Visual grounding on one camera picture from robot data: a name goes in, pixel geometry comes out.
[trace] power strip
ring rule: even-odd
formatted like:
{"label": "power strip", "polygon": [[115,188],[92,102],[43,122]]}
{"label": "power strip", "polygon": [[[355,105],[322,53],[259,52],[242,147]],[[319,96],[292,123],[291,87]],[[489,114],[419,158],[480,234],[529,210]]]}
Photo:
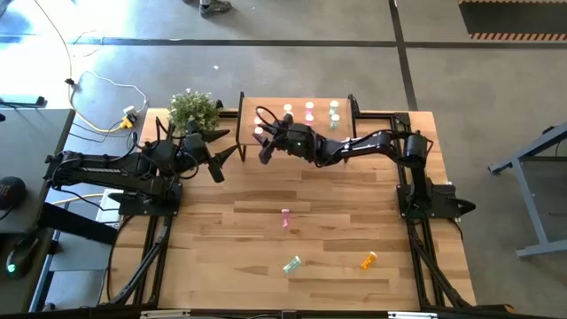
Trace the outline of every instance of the power strip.
{"label": "power strip", "polygon": [[[114,222],[120,219],[118,214],[118,208],[120,208],[120,203],[114,199],[109,197],[110,194],[113,193],[122,193],[124,191],[115,190],[115,189],[105,189],[103,192],[103,198],[100,200],[100,206],[103,209],[114,209],[114,210],[98,210],[97,213],[97,222]],[[109,224],[109,226],[113,226],[114,228],[118,228],[119,223]]]}

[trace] person's foot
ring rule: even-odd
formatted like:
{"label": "person's foot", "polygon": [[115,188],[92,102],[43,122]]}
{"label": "person's foot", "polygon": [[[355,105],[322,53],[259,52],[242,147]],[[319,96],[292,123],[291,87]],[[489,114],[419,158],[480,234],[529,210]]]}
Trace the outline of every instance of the person's foot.
{"label": "person's foot", "polygon": [[215,14],[229,12],[230,9],[232,9],[232,4],[228,1],[211,0],[209,5],[201,5],[199,10],[201,12],[201,17],[208,18]]}

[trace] gray floor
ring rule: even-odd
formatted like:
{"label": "gray floor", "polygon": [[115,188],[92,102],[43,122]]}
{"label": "gray floor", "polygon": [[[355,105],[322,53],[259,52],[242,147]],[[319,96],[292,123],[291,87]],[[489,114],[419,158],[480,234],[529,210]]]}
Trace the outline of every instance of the gray floor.
{"label": "gray floor", "polygon": [[[104,31],[93,34],[136,38],[393,40],[386,0],[234,0],[233,12],[207,20],[198,16],[195,3],[181,0],[41,3],[69,39],[97,29]],[[407,41],[470,40],[456,1],[398,0],[398,7]],[[14,0],[0,19],[0,34],[45,35],[41,41],[0,44],[0,68],[11,75],[3,76],[3,89],[42,94],[50,107],[65,107],[66,55],[33,3]],[[75,78],[91,69],[135,84],[151,107],[165,107],[172,94],[193,88],[212,92],[226,107],[236,107],[243,90],[265,97],[354,93],[362,109],[408,109],[395,49],[104,46],[80,58],[88,51],[73,49],[78,56]],[[486,170],[543,129],[567,120],[565,51],[408,50],[408,60],[419,110],[434,112],[448,175],[459,197],[478,206],[462,219],[477,302],[567,316],[567,253],[516,258],[516,248],[536,243],[535,233],[516,178],[510,172],[491,176]],[[75,104],[98,125],[108,126],[124,107],[139,107],[141,98],[85,74]],[[78,128],[74,132],[93,137]],[[97,144],[70,137],[66,148],[121,153],[125,141],[109,138]],[[567,145],[559,152],[567,154]],[[557,222],[567,226],[567,220]],[[104,250],[97,254],[101,260],[107,256]],[[73,252],[56,258],[72,259]],[[101,276],[100,271],[59,272],[49,301],[60,307],[92,305]],[[84,282],[80,292],[65,289],[75,278]]]}

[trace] green plant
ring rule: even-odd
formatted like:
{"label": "green plant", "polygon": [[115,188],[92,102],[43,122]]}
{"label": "green plant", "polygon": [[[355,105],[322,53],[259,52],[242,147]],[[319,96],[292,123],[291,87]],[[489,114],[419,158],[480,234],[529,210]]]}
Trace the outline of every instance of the green plant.
{"label": "green plant", "polygon": [[169,102],[169,120],[175,124],[177,131],[184,133],[189,120],[197,121],[203,130],[217,128],[221,110],[216,107],[216,101],[211,100],[211,93],[185,91],[184,94],[175,94]]}

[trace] wooden plank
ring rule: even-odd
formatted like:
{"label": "wooden plank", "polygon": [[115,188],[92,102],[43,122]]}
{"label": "wooden plank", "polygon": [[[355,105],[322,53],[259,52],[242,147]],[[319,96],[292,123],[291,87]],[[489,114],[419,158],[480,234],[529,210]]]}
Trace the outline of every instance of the wooden plank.
{"label": "wooden plank", "polygon": [[[300,102],[293,102],[294,107]],[[167,122],[167,110],[149,110],[142,141],[155,138],[156,116]],[[412,129],[434,141],[426,169],[433,182],[444,183],[447,175],[432,113],[413,112],[410,119]],[[210,144],[211,152],[235,143],[236,121],[221,120],[221,127],[233,131]],[[381,128],[388,123],[357,122],[359,136]],[[384,156],[371,155],[319,169],[282,152],[274,152],[263,166],[259,150],[248,146],[245,163],[233,155],[223,168],[224,183],[214,183],[206,170],[184,182],[159,306],[416,310],[408,234],[394,191],[396,166]],[[291,210],[288,230],[282,228],[283,208]],[[146,226],[147,218],[136,217],[120,235],[113,293],[140,260]],[[431,221],[431,229],[439,266],[474,303],[458,230],[438,220]],[[377,260],[363,270],[360,265],[369,251],[376,252]],[[285,274],[282,267],[295,255],[303,264]],[[429,271],[423,269],[432,300]],[[146,291],[152,278],[151,272]]]}

